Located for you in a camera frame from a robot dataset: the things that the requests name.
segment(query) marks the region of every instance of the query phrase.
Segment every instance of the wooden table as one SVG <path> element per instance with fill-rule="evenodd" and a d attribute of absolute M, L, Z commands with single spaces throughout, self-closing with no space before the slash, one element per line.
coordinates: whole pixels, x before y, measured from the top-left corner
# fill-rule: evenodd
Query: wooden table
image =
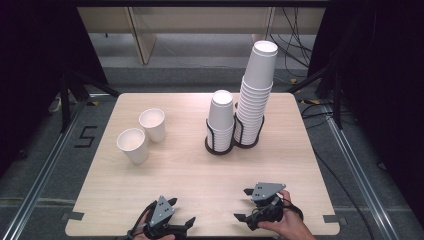
<path fill-rule="evenodd" d="M 235 102 L 239 98 L 234 93 Z M 204 145 L 205 119 L 212 93 L 128 93 L 115 105 L 74 207 L 82 220 L 68 221 L 70 236 L 123 236 L 144 208 L 160 195 L 178 198 L 172 224 L 193 216 L 188 236 L 275 236 L 251 231 L 234 213 L 251 214 L 253 202 L 243 192 L 257 182 L 284 183 L 315 235 L 335 235 L 338 223 L 311 143 L 293 95 L 272 93 L 258 144 L 223 156 Z M 157 107 L 166 114 L 167 137 L 149 143 L 149 158 L 134 165 L 116 147 L 127 128 L 141 128 L 138 117 Z"/>

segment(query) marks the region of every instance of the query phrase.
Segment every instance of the person's left hand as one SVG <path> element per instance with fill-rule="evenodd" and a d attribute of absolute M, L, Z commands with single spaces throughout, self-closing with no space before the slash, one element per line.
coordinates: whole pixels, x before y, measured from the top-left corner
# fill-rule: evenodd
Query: person's left hand
<path fill-rule="evenodd" d="M 149 215 L 149 211 L 147 211 L 146 214 L 144 214 L 144 216 L 141 218 L 138 225 L 141 225 L 141 224 L 146 222 L 147 215 Z M 144 233 L 142 233 L 142 232 L 143 232 L 143 229 L 136 230 L 135 233 L 134 233 L 134 236 L 135 236 L 134 240 L 149 240 L 146 237 L 146 235 L 144 235 Z M 175 239 L 175 236 L 173 234 L 170 234 L 170 235 L 163 236 L 159 240 L 174 240 L 174 239 Z"/>

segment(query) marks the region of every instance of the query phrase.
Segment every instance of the human hand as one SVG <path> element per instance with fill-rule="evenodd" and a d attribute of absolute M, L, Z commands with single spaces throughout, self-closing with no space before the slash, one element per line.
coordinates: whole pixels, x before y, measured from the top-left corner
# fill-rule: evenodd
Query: human hand
<path fill-rule="evenodd" d="M 291 202 L 290 193 L 281 190 L 279 192 L 285 200 Z M 303 223 L 299 215 L 288 208 L 284 208 L 284 215 L 279 222 L 259 222 L 258 227 L 278 233 L 281 237 L 289 240 L 309 240 L 315 239 L 308 227 Z"/>
<path fill-rule="evenodd" d="M 149 215 L 149 211 L 146 212 L 146 214 L 144 214 L 144 216 L 141 218 L 140 222 L 138 223 L 138 225 L 142 225 L 143 223 L 146 222 L 146 218 L 147 215 Z M 134 233 L 134 240 L 149 240 L 146 235 L 144 235 L 143 233 L 143 228 L 137 229 Z M 175 239 L 175 235 L 170 234 L 170 235 L 166 235 L 163 236 L 162 238 L 160 238 L 159 240 L 174 240 Z"/>

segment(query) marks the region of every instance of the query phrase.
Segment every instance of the person's right hand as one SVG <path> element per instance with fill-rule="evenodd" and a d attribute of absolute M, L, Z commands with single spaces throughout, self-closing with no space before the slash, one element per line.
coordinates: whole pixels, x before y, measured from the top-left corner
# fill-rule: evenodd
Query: person's right hand
<path fill-rule="evenodd" d="M 291 202 L 290 193 L 281 190 L 279 192 L 284 199 Z M 284 208 L 284 215 L 281 221 L 279 222 L 259 222 L 258 227 L 274 231 L 278 233 L 281 237 L 284 237 L 289 240 L 309 240 L 315 239 L 312 233 L 309 231 L 308 227 L 303 223 L 299 215 L 288 208 Z"/>

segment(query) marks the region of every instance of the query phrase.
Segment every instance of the stack of paper cups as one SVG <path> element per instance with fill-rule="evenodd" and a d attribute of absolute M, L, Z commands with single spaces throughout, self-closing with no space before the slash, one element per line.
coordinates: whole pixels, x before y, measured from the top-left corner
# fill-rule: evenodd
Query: stack of paper cups
<path fill-rule="evenodd" d="M 242 79 L 234 139 L 252 145 L 262 127 L 264 112 L 271 93 L 278 47 L 269 41 L 254 44 Z"/>
<path fill-rule="evenodd" d="M 207 144 L 214 152 L 225 152 L 231 147 L 234 130 L 233 96 L 226 90 L 213 94 L 207 119 Z"/>

